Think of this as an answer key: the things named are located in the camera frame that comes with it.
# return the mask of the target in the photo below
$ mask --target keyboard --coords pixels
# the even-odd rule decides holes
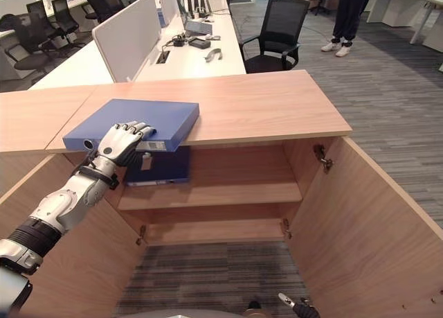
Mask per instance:
[[[193,33],[199,34],[212,34],[213,33],[213,25],[205,24],[203,22],[198,21],[188,21],[186,23],[186,30]]]

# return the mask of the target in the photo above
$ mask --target dark pants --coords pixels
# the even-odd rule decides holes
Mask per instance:
[[[344,37],[348,41],[355,38],[357,28],[359,27],[360,14],[363,10],[363,5],[367,2],[368,0],[340,0],[335,19],[333,43],[339,43],[340,37]],[[343,45],[351,46],[352,43],[349,42]]]

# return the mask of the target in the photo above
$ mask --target robot finger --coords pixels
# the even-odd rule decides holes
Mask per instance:
[[[147,126],[141,129],[140,132],[143,134],[142,136],[151,136],[156,132],[156,130],[152,126]]]
[[[128,122],[122,125],[124,130],[128,130],[131,126],[134,126],[135,124],[137,124],[137,121],[132,121],[132,122]]]
[[[140,122],[140,123],[133,125],[132,127],[134,128],[134,133],[137,133],[138,131],[140,131],[144,127],[147,127],[147,124],[144,122]]]

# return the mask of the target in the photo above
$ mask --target chair armrest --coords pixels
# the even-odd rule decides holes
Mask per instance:
[[[243,53],[243,47],[244,47],[244,45],[245,45],[246,43],[249,43],[249,42],[255,40],[255,39],[258,39],[259,36],[260,36],[260,35],[251,36],[251,37],[248,37],[248,38],[244,39],[243,41],[239,42],[238,46],[240,47],[240,53],[242,54],[243,62],[244,62],[244,53]]]
[[[38,48],[39,48],[39,50],[41,50],[41,51],[48,51],[48,49],[44,49],[43,48],[43,46],[45,45],[45,44],[47,44],[47,43],[49,43],[49,42],[51,42],[51,40],[50,39],[47,39],[46,41],[43,41],[42,43],[40,43],[39,45],[38,45]]]
[[[8,48],[5,49],[5,54],[14,62],[18,62],[19,60],[17,58],[15,58],[12,54],[11,54],[11,50],[13,50],[13,48],[15,48],[16,46],[19,46],[20,43],[16,43],[13,44],[12,46],[9,46]]]
[[[297,50],[298,48],[300,48],[300,44],[297,43],[295,46],[286,49],[285,51],[282,52],[282,65],[283,65],[283,70],[287,70],[286,68],[286,57],[288,56],[289,53]],[[297,65],[298,63],[298,58],[294,58],[296,60],[296,63],[294,64],[294,66]]]
[[[240,47],[243,48],[243,46],[244,46],[246,43],[249,43],[249,42],[251,42],[251,41],[253,41],[253,40],[255,40],[255,39],[258,39],[259,36],[260,36],[260,35],[256,35],[256,36],[251,36],[251,37],[248,37],[247,39],[244,39],[243,41],[241,41],[241,42],[239,43]]]

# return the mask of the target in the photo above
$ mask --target robotic arm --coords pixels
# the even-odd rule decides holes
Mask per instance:
[[[145,123],[115,124],[67,183],[43,198],[22,225],[0,240],[0,316],[20,309],[32,291],[22,274],[34,274],[58,240],[83,220],[108,188],[117,187],[117,166],[142,162],[136,146],[153,133]],[[90,141],[84,144],[92,149]]]

